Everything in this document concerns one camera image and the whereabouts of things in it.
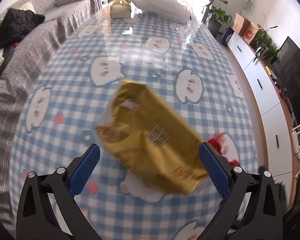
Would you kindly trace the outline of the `grey covered sofa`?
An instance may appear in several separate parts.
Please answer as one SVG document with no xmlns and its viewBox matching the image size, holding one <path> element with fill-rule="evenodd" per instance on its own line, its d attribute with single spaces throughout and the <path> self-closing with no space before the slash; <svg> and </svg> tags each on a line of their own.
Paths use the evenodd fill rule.
<svg viewBox="0 0 300 240">
<path fill-rule="evenodd" d="M 14 49 L 0 76 L 0 194 L 9 192 L 13 137 L 32 85 L 60 46 L 101 9 L 100 0 L 18 0 L 11 8 L 27 2 L 45 21 Z"/>
</svg>

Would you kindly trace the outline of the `white wifi router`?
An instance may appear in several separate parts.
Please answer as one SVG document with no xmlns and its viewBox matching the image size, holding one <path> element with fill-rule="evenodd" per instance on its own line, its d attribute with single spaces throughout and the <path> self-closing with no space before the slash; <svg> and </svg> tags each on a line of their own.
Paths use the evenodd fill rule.
<svg viewBox="0 0 300 240">
<path fill-rule="evenodd" d="M 300 125 L 292 128 L 292 143 L 294 154 L 300 158 Z"/>
</svg>

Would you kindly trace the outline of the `blue checkered tablecloth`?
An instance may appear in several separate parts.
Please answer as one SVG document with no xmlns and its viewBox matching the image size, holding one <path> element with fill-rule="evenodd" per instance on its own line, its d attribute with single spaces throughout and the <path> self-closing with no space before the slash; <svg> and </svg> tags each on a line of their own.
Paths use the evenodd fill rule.
<svg viewBox="0 0 300 240">
<path fill-rule="evenodd" d="M 39 74 L 21 111 L 10 158 L 12 210 L 28 172 L 67 166 L 93 143 L 101 158 L 75 200 L 103 239 L 195 239 L 222 197 L 200 172 L 188 195 L 157 190 L 126 168 L 111 145 L 158 164 L 172 139 L 186 147 L 223 135 L 222 155 L 257 170 L 247 103 L 221 46 L 205 25 L 155 14 L 85 22 Z"/>
</svg>

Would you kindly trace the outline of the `plant on tv cabinet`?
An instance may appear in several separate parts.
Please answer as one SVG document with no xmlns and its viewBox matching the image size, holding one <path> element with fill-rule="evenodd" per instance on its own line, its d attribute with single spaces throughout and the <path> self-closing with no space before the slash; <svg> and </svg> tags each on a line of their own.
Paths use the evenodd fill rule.
<svg viewBox="0 0 300 240">
<path fill-rule="evenodd" d="M 258 30 L 253 38 L 255 45 L 255 57 L 253 62 L 257 59 L 263 59 L 271 64 L 279 59 L 280 47 L 269 36 L 271 29 L 276 29 L 278 25 L 264 29 L 258 25 Z"/>
</svg>

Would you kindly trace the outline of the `black flat screen television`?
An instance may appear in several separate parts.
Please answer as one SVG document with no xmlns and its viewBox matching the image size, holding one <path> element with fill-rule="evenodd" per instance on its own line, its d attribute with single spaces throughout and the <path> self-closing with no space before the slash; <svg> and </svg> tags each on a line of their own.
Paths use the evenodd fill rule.
<svg viewBox="0 0 300 240">
<path fill-rule="evenodd" d="M 300 48 L 290 37 L 286 38 L 273 57 L 271 65 L 286 91 L 296 121 L 300 124 Z"/>
</svg>

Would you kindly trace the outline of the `white plastic bag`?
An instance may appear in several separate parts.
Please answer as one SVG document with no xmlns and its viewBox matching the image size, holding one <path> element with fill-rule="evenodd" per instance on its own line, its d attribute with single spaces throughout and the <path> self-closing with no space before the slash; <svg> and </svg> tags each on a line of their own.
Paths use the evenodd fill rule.
<svg viewBox="0 0 300 240">
<path fill-rule="evenodd" d="M 187 7 L 176 0 L 130 0 L 143 12 L 153 12 L 156 15 L 170 21 L 187 23 L 191 14 Z"/>
</svg>

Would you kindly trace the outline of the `potted green plant on floor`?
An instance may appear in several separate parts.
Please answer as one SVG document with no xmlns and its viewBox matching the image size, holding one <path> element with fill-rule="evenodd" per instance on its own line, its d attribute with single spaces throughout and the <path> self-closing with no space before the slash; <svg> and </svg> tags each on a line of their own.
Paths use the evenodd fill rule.
<svg viewBox="0 0 300 240">
<path fill-rule="evenodd" d="M 230 24 L 232 22 L 232 16 L 227 14 L 225 10 L 221 8 L 221 4 L 227 5 L 227 0 L 217 0 L 218 6 L 213 5 L 213 2 L 209 2 L 203 6 L 202 12 L 204 13 L 203 22 L 207 29 L 216 37 L 223 24 Z"/>
</svg>

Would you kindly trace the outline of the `gold foil snack bag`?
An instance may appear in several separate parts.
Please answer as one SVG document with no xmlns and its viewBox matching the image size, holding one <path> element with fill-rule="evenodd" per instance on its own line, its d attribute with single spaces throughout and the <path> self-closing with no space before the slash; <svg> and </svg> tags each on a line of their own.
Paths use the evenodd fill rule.
<svg viewBox="0 0 300 240">
<path fill-rule="evenodd" d="M 96 134 L 130 172 L 165 194 L 192 193 L 208 174 L 200 135 L 147 85 L 121 82 Z"/>
</svg>

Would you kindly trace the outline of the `red mesh net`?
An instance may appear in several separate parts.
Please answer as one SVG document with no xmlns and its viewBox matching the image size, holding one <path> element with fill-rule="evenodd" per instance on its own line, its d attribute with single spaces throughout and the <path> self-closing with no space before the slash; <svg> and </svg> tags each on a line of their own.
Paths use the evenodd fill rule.
<svg viewBox="0 0 300 240">
<path fill-rule="evenodd" d="M 235 143 L 226 133 L 216 132 L 208 143 L 216 150 L 217 154 L 227 159 L 232 167 L 239 166 L 239 155 Z"/>
</svg>

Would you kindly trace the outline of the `white tv cabinet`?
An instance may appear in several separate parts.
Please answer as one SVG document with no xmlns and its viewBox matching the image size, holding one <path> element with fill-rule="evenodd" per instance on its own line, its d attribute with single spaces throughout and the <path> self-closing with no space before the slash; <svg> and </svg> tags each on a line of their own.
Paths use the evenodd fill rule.
<svg viewBox="0 0 300 240">
<path fill-rule="evenodd" d="M 237 33 L 228 47 L 250 85 L 256 100 L 266 138 L 268 164 L 274 177 L 293 173 L 292 130 L 284 111 L 284 103 L 266 67 Z"/>
</svg>

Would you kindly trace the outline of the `black quilted jacket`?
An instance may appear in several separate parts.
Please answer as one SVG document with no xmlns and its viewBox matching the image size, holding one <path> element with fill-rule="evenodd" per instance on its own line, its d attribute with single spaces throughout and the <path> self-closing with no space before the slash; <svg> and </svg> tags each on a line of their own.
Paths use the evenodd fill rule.
<svg viewBox="0 0 300 240">
<path fill-rule="evenodd" d="M 22 41 L 44 21 L 44 15 L 35 14 L 31 10 L 8 9 L 0 25 L 0 49 Z"/>
</svg>

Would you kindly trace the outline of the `brown paper bag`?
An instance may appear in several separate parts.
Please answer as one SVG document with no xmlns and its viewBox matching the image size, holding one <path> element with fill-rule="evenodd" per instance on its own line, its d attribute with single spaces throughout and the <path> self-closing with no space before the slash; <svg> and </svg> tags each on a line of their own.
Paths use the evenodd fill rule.
<svg viewBox="0 0 300 240">
<path fill-rule="evenodd" d="M 251 44 L 255 35 L 259 31 L 260 27 L 250 22 L 240 14 L 236 14 L 235 19 L 231 25 L 232 30 L 238 34 L 247 44 Z"/>
</svg>

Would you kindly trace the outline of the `tissue box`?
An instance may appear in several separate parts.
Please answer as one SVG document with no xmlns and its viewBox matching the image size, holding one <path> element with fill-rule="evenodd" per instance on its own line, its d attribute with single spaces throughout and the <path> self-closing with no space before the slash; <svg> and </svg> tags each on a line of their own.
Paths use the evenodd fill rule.
<svg viewBox="0 0 300 240">
<path fill-rule="evenodd" d="M 110 8 L 110 18 L 130 18 L 131 6 L 126 0 L 115 0 Z"/>
</svg>

